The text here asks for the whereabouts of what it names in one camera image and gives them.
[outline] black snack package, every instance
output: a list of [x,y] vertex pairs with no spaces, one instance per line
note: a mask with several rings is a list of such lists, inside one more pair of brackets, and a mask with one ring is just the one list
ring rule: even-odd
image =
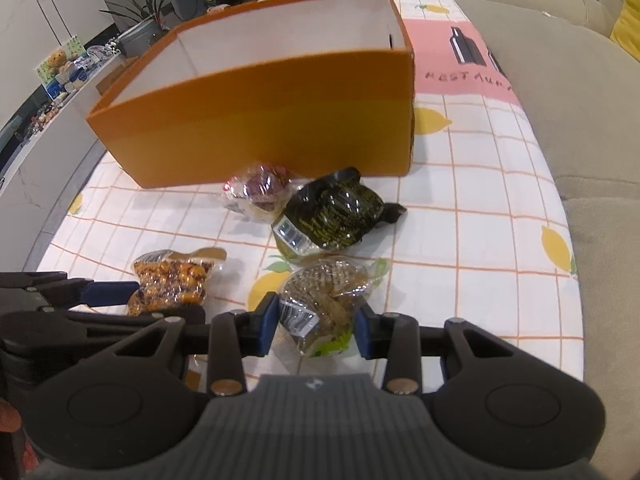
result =
[[276,245],[287,260],[336,253],[358,243],[380,222],[395,224],[406,212],[384,203],[346,168],[325,175],[294,194],[273,223]]

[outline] packaged dried fruit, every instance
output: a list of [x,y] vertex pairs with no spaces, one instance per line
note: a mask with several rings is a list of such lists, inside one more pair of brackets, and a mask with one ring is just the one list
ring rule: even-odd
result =
[[225,260],[226,251],[218,247],[189,254],[169,249],[143,254],[132,264],[140,288],[127,303],[129,315],[181,303],[202,304],[208,277],[220,270]]
[[279,291],[280,323],[292,335],[301,354],[337,354],[350,344],[353,311],[389,272],[390,260],[369,267],[350,258],[316,260],[294,272]]
[[295,192],[271,226],[282,256],[303,261],[337,253],[358,243],[379,223],[395,224],[406,209],[385,203],[360,178],[356,168],[346,168]]
[[222,191],[227,209],[270,224],[287,205],[294,186],[285,168],[256,165],[225,182]]

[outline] barcode label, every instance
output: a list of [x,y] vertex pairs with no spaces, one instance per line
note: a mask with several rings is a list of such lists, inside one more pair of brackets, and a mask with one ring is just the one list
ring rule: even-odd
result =
[[296,337],[306,337],[320,322],[318,314],[288,301],[280,302],[280,322]]
[[298,256],[309,253],[317,253],[320,250],[308,236],[293,225],[286,216],[283,216],[273,227],[273,232],[286,243]]

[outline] beige sofa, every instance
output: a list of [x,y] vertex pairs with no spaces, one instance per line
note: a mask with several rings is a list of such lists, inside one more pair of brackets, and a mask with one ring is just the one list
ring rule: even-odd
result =
[[622,0],[456,0],[529,117],[572,232],[585,381],[607,410],[592,463],[640,471],[640,64],[609,40]]

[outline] tablecloth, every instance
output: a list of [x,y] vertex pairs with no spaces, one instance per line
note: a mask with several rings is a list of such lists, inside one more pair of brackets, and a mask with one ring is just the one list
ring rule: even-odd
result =
[[[422,325],[463,317],[582,378],[570,234],[526,114],[453,0],[395,1],[415,51],[416,136],[407,176],[364,178],[383,199],[408,208],[398,224],[375,229],[347,251],[364,262],[392,261],[369,303]],[[442,37],[433,46],[437,27]],[[289,271],[274,265],[281,260],[270,226],[225,210],[220,190],[140,189],[107,153],[39,270],[130,280],[132,260],[147,251],[217,245],[228,260],[210,284],[207,314],[244,308],[252,288],[255,295]],[[277,338],[269,356],[244,360],[250,387],[263,373],[367,372],[382,380],[384,366],[361,359],[354,344],[342,355],[309,359],[290,351],[281,333]],[[423,373],[425,390],[442,384],[436,358],[423,359]]]

